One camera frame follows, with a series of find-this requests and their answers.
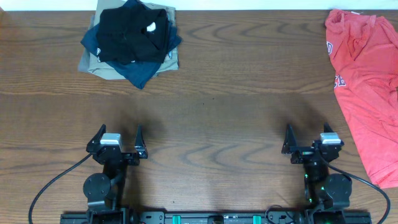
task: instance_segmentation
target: black shirt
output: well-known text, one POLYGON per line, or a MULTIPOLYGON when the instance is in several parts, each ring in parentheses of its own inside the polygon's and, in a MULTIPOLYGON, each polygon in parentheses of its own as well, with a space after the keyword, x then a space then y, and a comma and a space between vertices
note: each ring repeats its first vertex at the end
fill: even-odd
POLYGON ((164 9, 146 9, 142 4, 132 8, 105 9, 97 32, 98 58, 121 64, 132 61, 163 63, 168 42, 167 13, 164 9), (147 27, 155 24, 155 30, 147 27))

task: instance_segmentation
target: stack of clothes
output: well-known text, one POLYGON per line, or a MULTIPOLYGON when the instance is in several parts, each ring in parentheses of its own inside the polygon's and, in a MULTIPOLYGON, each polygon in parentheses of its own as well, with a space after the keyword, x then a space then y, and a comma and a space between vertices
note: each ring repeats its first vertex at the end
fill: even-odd
POLYGON ((175 8, 137 0, 98 0, 81 44, 78 70, 143 89, 160 72, 178 70, 175 8))

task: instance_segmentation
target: folded clothes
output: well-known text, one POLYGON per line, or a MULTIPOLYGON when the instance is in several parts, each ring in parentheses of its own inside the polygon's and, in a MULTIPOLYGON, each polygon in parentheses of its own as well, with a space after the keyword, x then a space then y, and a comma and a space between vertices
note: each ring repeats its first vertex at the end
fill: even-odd
MULTIPOLYGON (((138 4, 136 0, 128 0, 124 3, 123 7, 133 7, 138 4)), ((81 44, 85 46, 85 48, 89 51, 89 53, 96 55, 98 48, 98 41, 96 39, 96 33, 98 31, 98 25, 94 26, 90 29, 83 40, 81 40, 81 44)), ((172 26, 172 23, 169 22, 169 42, 167 44, 167 50, 170 51, 181 43, 181 38, 177 36, 177 28, 172 26)), ((124 78, 128 79, 134 86, 139 89, 143 89, 146 82, 156 74, 158 69, 161 66, 161 63, 155 62, 134 62, 127 65, 121 65, 117 62, 105 62, 110 67, 113 67, 115 71, 121 74, 124 78)))
POLYGON ((372 183, 398 187, 398 34, 384 17, 333 10, 335 95, 372 183))
POLYGON ((168 20, 164 9, 147 10, 144 5, 105 9, 98 32, 98 60, 163 63, 167 54, 168 20))
MULTIPOLYGON (((94 26, 100 22, 100 15, 104 9, 113 9, 120 7, 126 2, 123 0, 98 0, 97 10, 94 19, 94 26)), ((170 6, 162 6, 153 3, 144 3, 149 9, 165 9, 169 17, 169 21, 175 24, 175 8, 170 6)), ((156 77, 160 72, 165 72, 168 70, 178 70, 178 47, 175 47, 168 55, 166 55, 164 62, 160 65, 160 68, 156 71, 153 77, 156 77)), ((113 67, 108 65, 106 62, 98 62, 97 56, 88 53, 90 58, 90 64, 88 66, 88 72, 95 74, 101 78, 107 80, 119 80, 126 79, 124 76, 120 75, 113 67)))

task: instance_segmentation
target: red t-shirt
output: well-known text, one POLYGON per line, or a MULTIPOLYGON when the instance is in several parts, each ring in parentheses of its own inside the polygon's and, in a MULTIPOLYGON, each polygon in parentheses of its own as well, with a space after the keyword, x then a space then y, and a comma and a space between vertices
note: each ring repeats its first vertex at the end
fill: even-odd
POLYGON ((372 183, 398 186, 398 34, 384 17, 332 10, 335 95, 372 183))

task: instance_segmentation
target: wood grain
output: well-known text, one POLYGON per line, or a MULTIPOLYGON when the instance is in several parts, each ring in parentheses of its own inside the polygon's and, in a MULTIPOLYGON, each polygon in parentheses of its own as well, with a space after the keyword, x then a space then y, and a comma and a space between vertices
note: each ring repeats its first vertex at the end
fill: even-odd
MULTIPOLYGON (((280 154, 294 125, 310 144, 327 121, 345 140, 336 166, 367 178, 333 94, 327 11, 178 11, 180 70, 144 90, 78 73, 94 12, 8 12, 0 28, 0 223, 27 223, 36 193, 86 154, 101 124, 132 148, 144 127, 149 159, 129 169, 124 203, 179 210, 266 210, 303 204, 303 170, 280 154)), ((397 27, 395 11, 386 16, 397 27)), ((35 223, 85 211, 90 159, 39 199, 35 223)), ((398 190, 388 189, 398 222, 398 190)), ((374 222, 384 199, 354 182, 351 208, 374 222)))

